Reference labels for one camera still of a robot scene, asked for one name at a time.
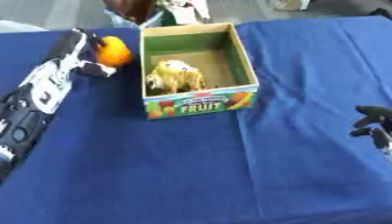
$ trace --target box label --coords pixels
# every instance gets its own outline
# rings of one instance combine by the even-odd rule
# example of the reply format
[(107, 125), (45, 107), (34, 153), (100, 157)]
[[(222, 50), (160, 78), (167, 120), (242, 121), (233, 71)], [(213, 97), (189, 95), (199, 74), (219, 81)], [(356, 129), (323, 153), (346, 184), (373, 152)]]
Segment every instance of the box label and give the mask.
[(256, 91), (217, 94), (207, 92), (179, 99), (148, 101), (145, 107), (150, 119), (159, 119), (250, 108), (255, 96)]

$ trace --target blue tablecloth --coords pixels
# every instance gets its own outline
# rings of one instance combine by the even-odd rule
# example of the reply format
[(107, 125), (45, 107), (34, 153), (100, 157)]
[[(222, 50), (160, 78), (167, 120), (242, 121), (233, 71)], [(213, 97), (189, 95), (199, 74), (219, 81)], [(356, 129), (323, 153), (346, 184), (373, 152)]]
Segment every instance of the blue tablecloth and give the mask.
[[(138, 61), (80, 77), (0, 188), (0, 223), (388, 223), (392, 164), (348, 132), (358, 104), (392, 107), (392, 23), (250, 23), (261, 82), (251, 110), (146, 121)], [(138, 32), (99, 30), (138, 52)], [(60, 32), (0, 35), (0, 94)]]

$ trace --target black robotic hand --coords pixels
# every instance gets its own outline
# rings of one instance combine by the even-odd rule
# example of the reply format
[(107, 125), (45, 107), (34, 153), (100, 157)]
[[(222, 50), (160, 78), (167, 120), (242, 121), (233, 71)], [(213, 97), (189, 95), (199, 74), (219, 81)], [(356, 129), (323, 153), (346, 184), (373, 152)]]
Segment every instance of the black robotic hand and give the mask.
[[(356, 110), (366, 117), (360, 119), (351, 132), (351, 136), (371, 136), (374, 144), (384, 154), (391, 154), (392, 150), (392, 109), (376, 106), (357, 106)], [(368, 127), (371, 123), (379, 123), (381, 128)]]
[(19, 87), (0, 97), (0, 183), (28, 157), (76, 74), (106, 78), (116, 73), (115, 67), (82, 59), (105, 45), (91, 31), (67, 31)]

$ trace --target gray floor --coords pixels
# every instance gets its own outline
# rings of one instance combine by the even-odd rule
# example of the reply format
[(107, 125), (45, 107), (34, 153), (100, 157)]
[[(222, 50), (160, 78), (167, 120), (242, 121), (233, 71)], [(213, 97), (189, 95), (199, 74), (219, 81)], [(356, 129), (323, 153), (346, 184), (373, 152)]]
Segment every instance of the gray floor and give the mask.
[[(377, 7), (392, 11), (387, 0), (318, 0), (306, 11), (275, 11), (269, 0), (208, 0), (216, 22), (236, 24), (286, 18), (367, 15)], [(102, 0), (0, 0), (0, 18), (46, 29), (110, 27)]]

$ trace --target orange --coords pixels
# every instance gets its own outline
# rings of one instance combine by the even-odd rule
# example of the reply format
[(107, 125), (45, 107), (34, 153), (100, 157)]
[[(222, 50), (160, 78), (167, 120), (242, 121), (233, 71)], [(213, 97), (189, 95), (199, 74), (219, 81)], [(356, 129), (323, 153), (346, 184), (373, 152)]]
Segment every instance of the orange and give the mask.
[(105, 46), (99, 46), (95, 55), (98, 63), (108, 67), (119, 67), (133, 60), (130, 49), (118, 37), (108, 36), (102, 39)]
[(241, 91), (241, 92), (237, 92), (233, 95), (233, 100), (236, 102), (240, 102), (242, 101), (245, 97), (247, 97), (248, 92), (245, 91)]

